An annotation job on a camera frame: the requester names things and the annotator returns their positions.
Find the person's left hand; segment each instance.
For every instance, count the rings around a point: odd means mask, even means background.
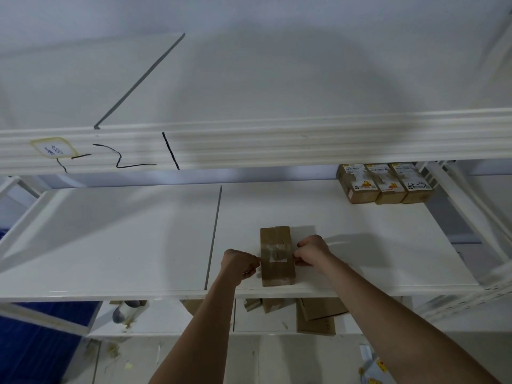
[[[260,261],[260,258],[250,253],[228,249],[222,257],[221,273],[228,274],[233,278],[236,285],[239,285],[242,280],[256,273]]]

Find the hand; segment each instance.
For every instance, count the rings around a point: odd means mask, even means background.
[[[256,273],[256,268],[259,267],[260,261],[260,258],[250,253],[228,249],[224,252],[224,257],[222,257],[221,273],[233,277],[236,285],[239,285],[242,280]]]
[[[298,249],[293,253],[295,265],[308,267],[314,266],[315,269],[323,273],[322,265],[326,258],[333,257],[329,246],[318,234],[307,236],[298,244]]]

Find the person's right arm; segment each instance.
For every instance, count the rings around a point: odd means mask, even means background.
[[[499,384],[448,336],[334,256],[322,237],[297,246],[296,264],[312,265],[329,279],[398,384]]]

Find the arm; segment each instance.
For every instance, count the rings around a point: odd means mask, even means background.
[[[258,266],[259,258],[249,253],[224,252],[221,271],[208,295],[149,384],[222,384],[234,289]]]
[[[334,256],[322,237],[298,247],[296,264],[325,274],[399,384],[499,384],[448,336]]]

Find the small cardboard box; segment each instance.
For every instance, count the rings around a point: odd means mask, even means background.
[[[297,301],[306,321],[314,321],[349,312],[340,298],[299,298]]]
[[[182,299],[180,302],[192,316],[195,316],[195,313],[199,310],[199,306],[203,302],[203,299]]]
[[[301,304],[296,302],[295,310],[297,311],[297,332],[304,334],[315,335],[336,335],[336,327],[334,325],[334,318],[329,316],[327,318],[315,319],[314,321],[307,321],[304,318],[304,313]]]
[[[375,200],[377,205],[400,203],[407,195],[396,174],[387,164],[367,164],[366,168],[373,174],[375,183],[381,193]]]
[[[262,228],[259,230],[259,240],[263,287],[295,284],[295,260],[290,227]]]
[[[283,298],[264,298],[262,301],[265,314],[285,307],[285,300]]]
[[[246,299],[244,307],[247,312],[254,310],[263,304],[261,299]]]
[[[391,168],[402,182],[407,195],[402,203],[426,202],[434,190],[412,163],[392,163]]]
[[[375,202],[381,191],[364,164],[341,164],[336,172],[350,203]]]

